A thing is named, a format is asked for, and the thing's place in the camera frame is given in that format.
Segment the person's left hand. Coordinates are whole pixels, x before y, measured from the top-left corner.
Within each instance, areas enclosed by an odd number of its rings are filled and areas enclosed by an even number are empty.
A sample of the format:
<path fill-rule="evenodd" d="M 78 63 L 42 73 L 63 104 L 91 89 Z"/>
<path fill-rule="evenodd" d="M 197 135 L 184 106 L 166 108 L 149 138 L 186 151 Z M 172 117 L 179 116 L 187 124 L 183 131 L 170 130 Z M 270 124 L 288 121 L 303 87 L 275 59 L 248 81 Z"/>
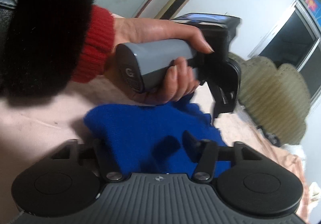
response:
<path fill-rule="evenodd" d="M 146 105 L 178 101 L 199 85 L 187 60 L 213 53 L 201 30 L 150 18 L 115 18 L 114 49 L 104 76 L 131 100 Z"/>

